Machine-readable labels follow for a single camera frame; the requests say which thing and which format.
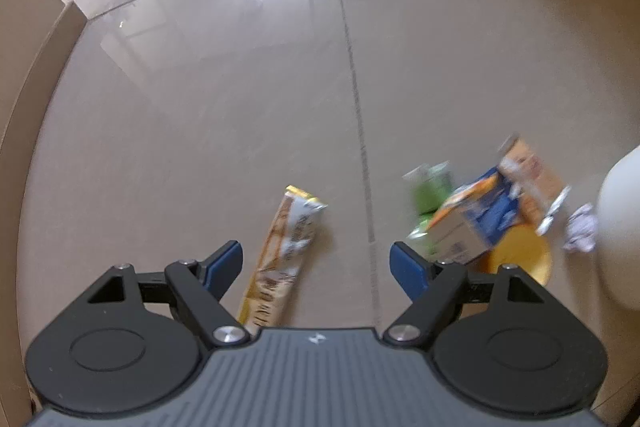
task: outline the screw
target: screw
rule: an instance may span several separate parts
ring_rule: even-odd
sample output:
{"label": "screw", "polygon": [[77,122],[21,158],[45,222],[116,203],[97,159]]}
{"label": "screw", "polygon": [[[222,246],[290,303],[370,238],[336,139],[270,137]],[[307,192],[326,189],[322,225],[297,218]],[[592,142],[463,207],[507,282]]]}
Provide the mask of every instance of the screw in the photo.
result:
{"label": "screw", "polygon": [[411,324],[397,324],[388,329],[388,334],[395,341],[409,342],[420,336],[420,330]]}
{"label": "screw", "polygon": [[244,339],[244,330],[237,326],[220,326],[213,331],[213,338],[224,344],[232,344]]}

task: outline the tiled floor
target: tiled floor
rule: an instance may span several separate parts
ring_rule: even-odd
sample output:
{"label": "tiled floor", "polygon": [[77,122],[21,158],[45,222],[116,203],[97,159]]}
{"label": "tiled floor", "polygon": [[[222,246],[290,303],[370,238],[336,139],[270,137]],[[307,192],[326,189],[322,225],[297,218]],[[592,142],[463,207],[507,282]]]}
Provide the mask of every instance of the tiled floor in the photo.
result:
{"label": "tiled floor", "polygon": [[[326,227],[295,325],[384,327],[407,306],[386,256],[412,227],[401,175],[478,176],[519,131],[594,201],[640,142],[637,0],[76,0],[94,20],[31,165],[18,297],[26,345],[111,264],[158,270],[239,239],[235,310],[287,184]],[[640,314],[553,231],[549,288],[604,341],[596,401],[638,392]]]}

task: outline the white crumpled paper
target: white crumpled paper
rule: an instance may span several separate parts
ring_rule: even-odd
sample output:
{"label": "white crumpled paper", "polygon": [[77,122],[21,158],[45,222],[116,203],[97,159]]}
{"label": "white crumpled paper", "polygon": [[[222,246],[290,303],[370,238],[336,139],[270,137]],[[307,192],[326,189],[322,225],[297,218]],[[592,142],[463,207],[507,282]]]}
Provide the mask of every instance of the white crumpled paper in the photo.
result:
{"label": "white crumpled paper", "polygon": [[576,210],[566,225],[566,251],[580,251],[588,253],[596,247],[596,232],[598,218],[593,213],[591,203],[584,204]]}

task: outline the white rounded object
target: white rounded object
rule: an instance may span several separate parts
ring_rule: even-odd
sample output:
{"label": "white rounded object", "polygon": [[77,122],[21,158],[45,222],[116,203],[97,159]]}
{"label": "white rounded object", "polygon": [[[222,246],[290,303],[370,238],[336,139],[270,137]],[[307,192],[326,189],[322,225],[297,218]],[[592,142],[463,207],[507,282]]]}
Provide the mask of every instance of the white rounded object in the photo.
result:
{"label": "white rounded object", "polygon": [[596,212],[602,279],[620,304],[640,310],[640,147],[609,171]]}

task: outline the yellow cup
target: yellow cup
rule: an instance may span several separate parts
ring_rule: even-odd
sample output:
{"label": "yellow cup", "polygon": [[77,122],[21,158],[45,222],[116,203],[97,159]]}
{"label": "yellow cup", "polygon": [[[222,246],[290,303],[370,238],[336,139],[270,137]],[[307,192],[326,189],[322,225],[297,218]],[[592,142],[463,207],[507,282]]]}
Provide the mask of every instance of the yellow cup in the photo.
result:
{"label": "yellow cup", "polygon": [[518,264],[543,286],[551,277],[551,251],[544,237],[529,225],[516,225],[504,234],[493,251],[482,256],[476,269],[496,273],[500,264]]}

